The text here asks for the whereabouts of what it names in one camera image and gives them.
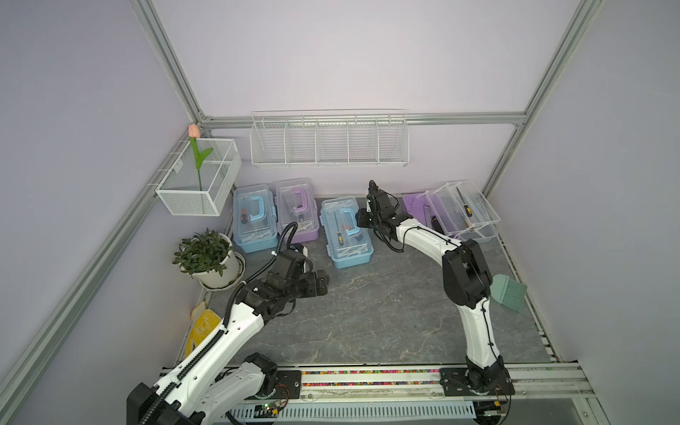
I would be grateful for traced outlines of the white mesh wall basket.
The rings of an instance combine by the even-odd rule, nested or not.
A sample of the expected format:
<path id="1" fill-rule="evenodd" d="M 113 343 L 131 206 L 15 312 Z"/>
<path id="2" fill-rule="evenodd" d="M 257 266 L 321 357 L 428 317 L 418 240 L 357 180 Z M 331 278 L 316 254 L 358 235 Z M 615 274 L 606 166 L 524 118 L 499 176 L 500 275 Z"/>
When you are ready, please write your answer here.
<path id="1" fill-rule="evenodd" d="M 202 151 L 214 149 L 202 166 L 203 191 L 198 186 L 189 140 L 183 143 L 156 188 L 156 195 L 173 216 L 220 216 L 242 166 L 233 139 L 198 138 L 198 147 Z"/>

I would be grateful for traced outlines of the purple toolbox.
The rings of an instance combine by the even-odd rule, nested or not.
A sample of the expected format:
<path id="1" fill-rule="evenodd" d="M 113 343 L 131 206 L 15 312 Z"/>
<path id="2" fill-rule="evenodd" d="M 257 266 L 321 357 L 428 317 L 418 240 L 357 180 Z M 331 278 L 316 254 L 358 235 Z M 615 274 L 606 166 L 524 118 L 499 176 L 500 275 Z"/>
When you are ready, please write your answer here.
<path id="1" fill-rule="evenodd" d="M 320 221 L 313 187 L 308 178 L 291 179 L 276 183 L 276 211 L 278 230 L 290 223 L 298 224 L 294 243 L 308 243 L 319 238 Z"/>
<path id="2" fill-rule="evenodd" d="M 464 212 L 458 189 L 474 216 Z M 447 182 L 438 189 L 403 197 L 405 209 L 420 223 L 448 237 L 486 243 L 499 233 L 500 217 L 473 181 Z"/>

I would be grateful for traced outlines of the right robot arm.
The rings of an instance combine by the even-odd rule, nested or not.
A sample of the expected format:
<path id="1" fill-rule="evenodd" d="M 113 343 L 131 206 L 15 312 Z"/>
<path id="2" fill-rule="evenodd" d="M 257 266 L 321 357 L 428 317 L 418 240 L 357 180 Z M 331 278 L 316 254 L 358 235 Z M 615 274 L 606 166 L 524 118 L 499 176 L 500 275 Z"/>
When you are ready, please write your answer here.
<path id="1" fill-rule="evenodd" d="M 508 398 L 515 395 L 493 334 L 493 276 L 478 242 L 460 241 L 427 228 L 373 180 L 368 183 L 367 206 L 359 209 L 356 220 L 395 253 L 410 246 L 441 267 L 444 293 L 457 306 L 465 333 L 467 373 L 463 385 L 478 395 L 494 391 Z"/>

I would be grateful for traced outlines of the green dustpan brush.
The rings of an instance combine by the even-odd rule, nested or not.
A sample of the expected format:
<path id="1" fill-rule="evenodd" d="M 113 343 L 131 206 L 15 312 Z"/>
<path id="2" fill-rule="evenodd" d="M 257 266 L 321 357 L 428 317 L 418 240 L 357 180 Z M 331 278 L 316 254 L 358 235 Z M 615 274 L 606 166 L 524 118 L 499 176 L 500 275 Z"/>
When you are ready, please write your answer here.
<path id="1" fill-rule="evenodd" d="M 524 310 L 527 286 L 505 274 L 496 274 L 492 278 L 491 294 L 502 306 L 520 313 Z"/>

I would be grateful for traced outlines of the pink artificial tulip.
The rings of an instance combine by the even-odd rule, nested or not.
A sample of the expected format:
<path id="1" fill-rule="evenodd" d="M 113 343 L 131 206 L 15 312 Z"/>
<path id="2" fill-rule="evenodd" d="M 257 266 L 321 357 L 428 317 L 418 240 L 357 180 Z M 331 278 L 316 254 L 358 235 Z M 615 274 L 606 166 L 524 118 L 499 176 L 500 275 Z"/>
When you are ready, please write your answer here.
<path id="1" fill-rule="evenodd" d="M 205 150 L 200 150 L 198 147 L 198 138 L 201 137 L 200 129 L 197 124 L 191 124 L 188 128 L 189 144 L 191 145 L 191 150 L 194 155 L 195 168 L 198 175 L 198 186 L 201 191 L 203 191 L 203 181 L 202 181 L 202 166 L 205 160 L 213 153 L 214 149 L 212 147 Z"/>

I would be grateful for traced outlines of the potted green plant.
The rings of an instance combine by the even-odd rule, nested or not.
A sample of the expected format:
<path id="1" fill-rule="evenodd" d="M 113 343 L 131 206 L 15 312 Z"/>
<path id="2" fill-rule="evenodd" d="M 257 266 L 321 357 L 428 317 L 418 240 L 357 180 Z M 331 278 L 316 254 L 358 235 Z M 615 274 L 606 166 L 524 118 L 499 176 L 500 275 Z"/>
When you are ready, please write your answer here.
<path id="1" fill-rule="evenodd" d="M 235 287 L 245 272 L 244 259 L 231 239 L 210 229 L 182 239 L 174 253 L 173 265 L 211 291 Z"/>

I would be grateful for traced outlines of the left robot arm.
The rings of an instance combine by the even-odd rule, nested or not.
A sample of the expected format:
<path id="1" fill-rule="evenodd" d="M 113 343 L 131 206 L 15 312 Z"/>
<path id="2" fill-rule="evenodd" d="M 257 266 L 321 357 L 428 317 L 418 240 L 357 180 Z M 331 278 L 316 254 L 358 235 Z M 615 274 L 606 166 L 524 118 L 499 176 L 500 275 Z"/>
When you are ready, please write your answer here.
<path id="1" fill-rule="evenodd" d="M 276 363 L 261 354 L 223 371 L 269 322 L 285 316 L 286 306 L 326 295 L 329 275 L 313 268 L 303 244 L 279 251 L 265 271 L 264 279 L 237 285 L 222 322 L 186 359 L 156 384 L 131 391 L 128 424 L 212 424 L 245 399 L 276 391 Z"/>

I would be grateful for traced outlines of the blue toolbox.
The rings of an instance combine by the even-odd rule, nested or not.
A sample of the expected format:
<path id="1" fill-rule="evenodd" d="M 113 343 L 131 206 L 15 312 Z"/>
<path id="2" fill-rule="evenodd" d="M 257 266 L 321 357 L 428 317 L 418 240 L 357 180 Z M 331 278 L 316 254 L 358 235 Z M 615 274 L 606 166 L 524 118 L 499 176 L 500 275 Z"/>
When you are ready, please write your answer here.
<path id="1" fill-rule="evenodd" d="M 278 243 L 274 195 L 266 184 L 234 192 L 233 241 L 244 253 L 273 249 Z"/>
<path id="2" fill-rule="evenodd" d="M 327 237 L 329 258 L 338 269 L 368 264 L 374 247 L 366 228 L 360 228 L 356 198 L 333 198 L 322 201 L 321 225 Z"/>

